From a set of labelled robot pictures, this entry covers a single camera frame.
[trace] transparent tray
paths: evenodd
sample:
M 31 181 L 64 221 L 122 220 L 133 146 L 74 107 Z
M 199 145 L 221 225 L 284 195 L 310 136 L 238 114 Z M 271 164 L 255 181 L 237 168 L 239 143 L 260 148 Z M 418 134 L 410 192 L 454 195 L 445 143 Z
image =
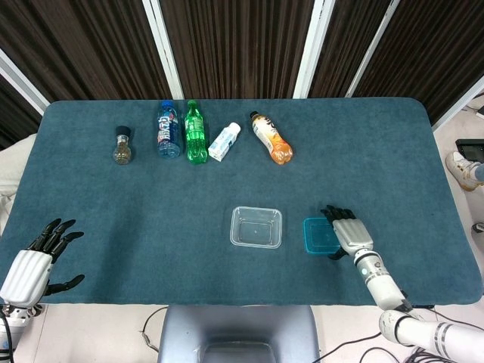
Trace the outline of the transparent tray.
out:
M 282 215 L 277 209 L 238 206 L 232 213 L 230 241 L 237 246 L 278 248 Z

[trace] gray chair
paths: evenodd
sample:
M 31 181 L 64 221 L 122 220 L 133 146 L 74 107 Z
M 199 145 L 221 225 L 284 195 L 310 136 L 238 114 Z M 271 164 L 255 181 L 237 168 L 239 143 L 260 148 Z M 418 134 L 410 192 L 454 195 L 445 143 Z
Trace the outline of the gray chair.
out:
M 310 306 L 170 306 L 158 363 L 311 363 Z

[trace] white bottle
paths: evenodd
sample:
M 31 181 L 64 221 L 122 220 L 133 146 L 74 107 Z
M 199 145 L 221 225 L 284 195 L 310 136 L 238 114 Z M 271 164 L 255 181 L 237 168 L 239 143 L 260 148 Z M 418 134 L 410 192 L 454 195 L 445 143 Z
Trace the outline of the white bottle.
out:
M 237 123 L 231 123 L 225 127 L 220 135 L 209 147 L 209 155 L 217 161 L 222 161 L 227 154 L 228 149 L 235 143 L 240 132 L 240 126 Z

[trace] black bottle cap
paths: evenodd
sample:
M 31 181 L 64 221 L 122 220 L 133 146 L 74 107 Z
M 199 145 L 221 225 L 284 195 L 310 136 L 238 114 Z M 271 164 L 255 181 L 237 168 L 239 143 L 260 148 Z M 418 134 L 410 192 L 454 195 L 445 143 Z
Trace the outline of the black bottle cap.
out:
M 117 126 L 116 127 L 116 136 L 126 135 L 131 136 L 131 129 L 128 126 Z

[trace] black wire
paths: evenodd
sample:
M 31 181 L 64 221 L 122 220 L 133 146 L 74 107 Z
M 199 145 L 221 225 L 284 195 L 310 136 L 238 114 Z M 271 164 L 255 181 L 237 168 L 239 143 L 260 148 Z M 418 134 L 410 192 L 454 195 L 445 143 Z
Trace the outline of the black wire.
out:
M 347 344 L 353 344 L 353 343 L 360 343 L 360 342 L 363 342 L 365 340 L 371 340 L 371 339 L 375 339 L 375 338 L 378 338 L 379 336 L 381 335 L 381 332 L 379 332 L 378 334 L 375 334 L 375 335 L 372 335 L 371 337 L 366 337 L 366 338 L 361 338 L 361 339 L 358 339 L 358 340 L 351 340 L 349 342 L 344 342 L 342 344 L 340 344 L 339 346 L 337 346 L 335 349 L 333 349 L 332 351 L 330 351 L 329 353 L 326 353 L 325 355 L 323 355 L 322 357 L 319 357 L 318 359 L 316 359 L 315 361 L 313 361 L 312 363 L 318 363 L 319 361 L 322 361 L 324 358 L 328 357 L 330 354 L 333 354 L 334 352 L 336 352 L 339 348 L 341 348 L 342 346 L 345 346 Z
M 464 106 L 464 107 L 463 107 L 463 110 L 464 110 L 464 111 L 467 111 L 467 110 L 472 110 L 472 111 L 474 111 L 474 112 L 477 112 L 477 111 L 479 111 L 479 108 L 474 108 L 474 107 L 471 107 L 471 106 L 467 106 L 467 105 L 466 105 L 466 106 Z
M 428 310 L 430 310 L 431 312 L 435 312 L 437 315 L 440 315 L 444 319 L 447 319 L 449 321 L 453 321 L 454 323 L 468 325 L 470 327 L 475 327 L 476 329 L 484 331 L 484 329 L 482 329 L 481 327 L 478 327 L 477 325 L 474 325 L 474 324 L 471 324 L 471 323 L 466 323 L 465 321 L 450 319 L 450 318 L 446 317 L 445 315 L 441 314 L 440 312 L 437 312 L 437 310 L 435 308 L 433 310 L 432 309 L 428 309 Z
M 404 360 L 404 363 L 430 363 L 438 361 L 440 363 L 455 363 L 454 361 L 440 357 L 433 353 L 427 352 L 424 348 L 418 347 L 415 351 Z
M 164 306 L 164 307 L 159 308 L 158 310 L 152 312 L 151 315 L 147 317 L 146 321 L 144 322 L 143 329 L 140 331 L 141 335 L 143 336 L 144 342 L 146 343 L 148 348 L 154 350 L 155 352 L 158 352 L 158 349 L 155 346 L 153 346 L 153 344 L 151 344 L 150 337 L 145 333 L 146 326 L 147 326 L 149 320 L 153 317 L 153 315 L 155 315 L 157 312 L 161 312 L 162 310 L 165 310 L 167 308 L 168 308 L 168 306 Z
M 392 357 L 393 359 L 395 359 L 396 363 L 400 363 L 400 361 L 399 361 L 399 360 L 398 360 L 398 359 L 397 359 L 397 358 L 396 358 L 396 357 L 393 355 L 393 353 L 391 353 L 390 351 L 388 351 L 388 350 L 386 350 L 386 349 L 384 349 L 384 348 L 381 348 L 380 346 L 374 346 L 373 348 L 367 349 L 367 350 L 366 350 L 366 351 L 363 353 L 363 355 L 361 356 L 361 358 L 360 358 L 360 363 L 362 363 L 362 362 L 363 362 L 363 358 L 364 358 L 364 357 L 365 357 L 365 356 L 366 356 L 366 355 L 367 355 L 369 352 L 371 352 L 372 350 L 383 350 L 383 351 L 384 351 L 384 352 L 386 352 L 387 354 L 391 355 L 391 357 Z
M 7 333 L 8 340 L 8 355 L 10 363 L 14 363 L 14 344 L 12 343 L 12 334 L 10 332 L 10 326 L 8 325 L 7 317 L 5 316 L 3 310 L 0 309 L 0 316 L 2 317 L 3 324 L 5 326 L 5 332 Z

